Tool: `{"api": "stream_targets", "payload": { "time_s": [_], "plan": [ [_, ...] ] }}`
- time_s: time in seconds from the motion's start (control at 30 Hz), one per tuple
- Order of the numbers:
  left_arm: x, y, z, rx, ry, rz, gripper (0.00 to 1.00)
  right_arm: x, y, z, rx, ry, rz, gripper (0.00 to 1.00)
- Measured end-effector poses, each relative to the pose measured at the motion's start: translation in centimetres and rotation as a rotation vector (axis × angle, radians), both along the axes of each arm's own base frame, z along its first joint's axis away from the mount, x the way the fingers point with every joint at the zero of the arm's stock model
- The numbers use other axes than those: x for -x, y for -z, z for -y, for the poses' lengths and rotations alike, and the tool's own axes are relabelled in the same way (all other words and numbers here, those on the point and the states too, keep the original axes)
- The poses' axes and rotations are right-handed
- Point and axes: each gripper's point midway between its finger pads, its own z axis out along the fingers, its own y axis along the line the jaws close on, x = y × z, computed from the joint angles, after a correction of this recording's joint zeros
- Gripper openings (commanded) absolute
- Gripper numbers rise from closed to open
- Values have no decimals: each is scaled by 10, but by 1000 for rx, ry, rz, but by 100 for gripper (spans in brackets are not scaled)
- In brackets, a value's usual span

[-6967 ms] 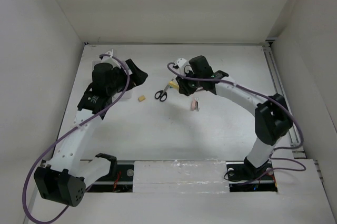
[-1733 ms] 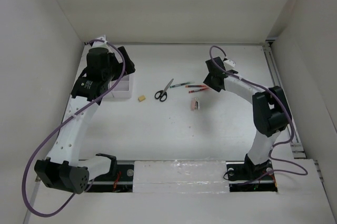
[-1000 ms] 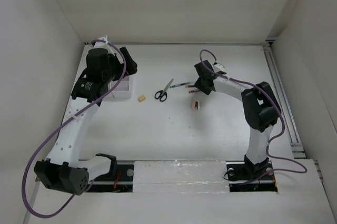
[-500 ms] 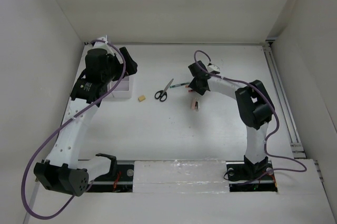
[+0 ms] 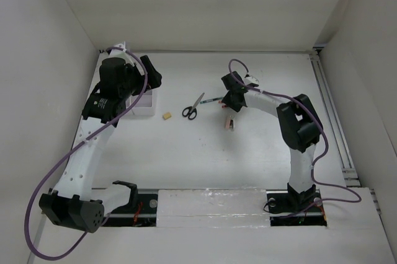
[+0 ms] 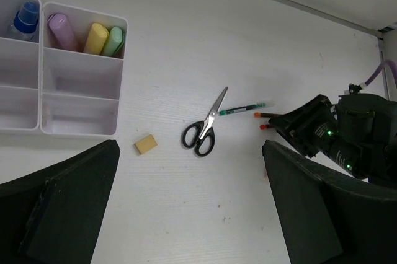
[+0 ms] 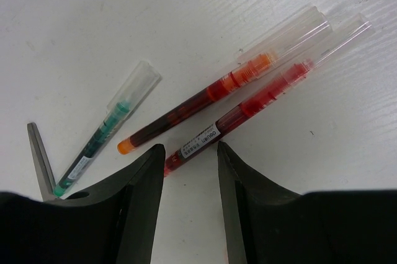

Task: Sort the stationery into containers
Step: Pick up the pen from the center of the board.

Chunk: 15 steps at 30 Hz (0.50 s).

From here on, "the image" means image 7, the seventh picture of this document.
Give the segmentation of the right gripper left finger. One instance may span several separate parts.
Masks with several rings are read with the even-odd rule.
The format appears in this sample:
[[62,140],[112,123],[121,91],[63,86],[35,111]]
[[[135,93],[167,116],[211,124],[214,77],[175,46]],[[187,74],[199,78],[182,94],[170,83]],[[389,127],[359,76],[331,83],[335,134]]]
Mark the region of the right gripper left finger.
[[78,210],[65,263],[150,263],[163,190],[165,148],[67,197]]

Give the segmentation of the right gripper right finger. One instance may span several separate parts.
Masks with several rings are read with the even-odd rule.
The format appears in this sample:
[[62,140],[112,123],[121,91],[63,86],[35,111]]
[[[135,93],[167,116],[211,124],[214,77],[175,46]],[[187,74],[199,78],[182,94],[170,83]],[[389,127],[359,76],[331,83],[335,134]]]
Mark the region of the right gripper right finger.
[[229,263],[287,262],[284,207],[299,194],[253,169],[223,141],[217,156]]

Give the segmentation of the red gel pen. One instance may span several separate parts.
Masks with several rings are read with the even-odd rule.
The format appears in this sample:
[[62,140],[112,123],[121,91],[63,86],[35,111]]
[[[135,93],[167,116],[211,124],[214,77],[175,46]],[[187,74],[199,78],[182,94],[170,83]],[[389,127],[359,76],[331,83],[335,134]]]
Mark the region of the red gel pen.
[[362,14],[357,14],[350,22],[336,29],[317,45],[288,62],[264,87],[169,156],[164,163],[164,176],[167,177],[207,147],[274,103],[281,95],[303,81],[314,69],[349,51],[373,33],[372,23]]

